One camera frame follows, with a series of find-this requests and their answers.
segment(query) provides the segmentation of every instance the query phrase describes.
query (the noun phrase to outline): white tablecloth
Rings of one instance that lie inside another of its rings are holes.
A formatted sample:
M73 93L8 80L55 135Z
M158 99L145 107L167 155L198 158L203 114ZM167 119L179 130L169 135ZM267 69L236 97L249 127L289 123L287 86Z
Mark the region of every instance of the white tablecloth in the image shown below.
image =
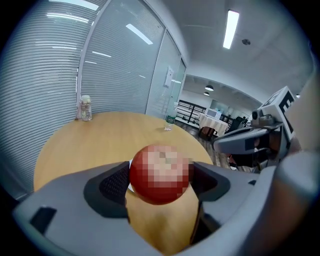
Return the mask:
M200 129L202 127L210 127L215 129L217 135L220 137L225 134L228 124L224 121L205 116L204 114L199 114L199 126Z

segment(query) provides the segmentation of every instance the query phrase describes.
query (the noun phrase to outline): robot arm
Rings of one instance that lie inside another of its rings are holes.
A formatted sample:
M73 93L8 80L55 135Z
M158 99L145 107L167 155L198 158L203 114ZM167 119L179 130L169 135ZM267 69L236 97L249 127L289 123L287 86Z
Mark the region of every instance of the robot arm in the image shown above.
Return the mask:
M262 168L274 166L283 159L290 148L294 130L285 112L294 102L294 95L286 86L274 93L261 107L252 112L251 126L234 130L214 140L214 150L233 155L258 156Z

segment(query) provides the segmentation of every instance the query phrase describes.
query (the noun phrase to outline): floor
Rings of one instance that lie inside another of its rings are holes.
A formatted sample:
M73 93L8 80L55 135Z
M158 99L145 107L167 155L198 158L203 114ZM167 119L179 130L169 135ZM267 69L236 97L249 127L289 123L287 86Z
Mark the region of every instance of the floor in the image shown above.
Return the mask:
M189 134L191 134L198 142L200 142L200 144L205 148L205 150L207 151L207 153L209 154L213 164L215 166L219 166L219 167L223 167L223 168L227 168L227 169L231 169L229 166L229 162L227 159L227 156L224 153L218 153L216 151L214 151L213 149L213 145L212 142L205 140L203 138L200 138L198 133L199 133L199 129L192 127L186 123L180 122L180 121L175 121L174 122L175 125L179 126L180 128L184 129L185 131L187 131ZM238 170L241 172L247 172L250 173L252 168L247 167L247 166L239 166Z

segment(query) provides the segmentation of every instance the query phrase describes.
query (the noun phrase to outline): window blind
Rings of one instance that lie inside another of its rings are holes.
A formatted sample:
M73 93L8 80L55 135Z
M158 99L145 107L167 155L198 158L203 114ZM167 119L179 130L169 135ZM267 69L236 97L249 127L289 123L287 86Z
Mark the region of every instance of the window blind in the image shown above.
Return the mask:
M146 112L164 31L141 1L110 2L95 25L81 74L81 95L91 97L93 113Z
M63 1L39 1L2 52L0 150L29 192L42 146L75 117L81 51L106 1L87 1L97 5L96 10Z

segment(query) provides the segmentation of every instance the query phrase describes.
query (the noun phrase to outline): wooden table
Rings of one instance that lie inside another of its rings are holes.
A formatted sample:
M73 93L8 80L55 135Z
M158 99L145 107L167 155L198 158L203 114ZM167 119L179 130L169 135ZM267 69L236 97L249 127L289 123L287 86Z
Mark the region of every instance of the wooden table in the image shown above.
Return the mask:
M176 146L186 157L212 164L195 138L176 125L164 131L164 124L164 120L129 112L98 113L92 121L66 124L51 136L38 156L35 191L66 174L129 161L150 144ZM148 204L130 190L125 197L131 226L160 252L175 254L189 244L198 210L198 199L190 186L179 199L165 205Z

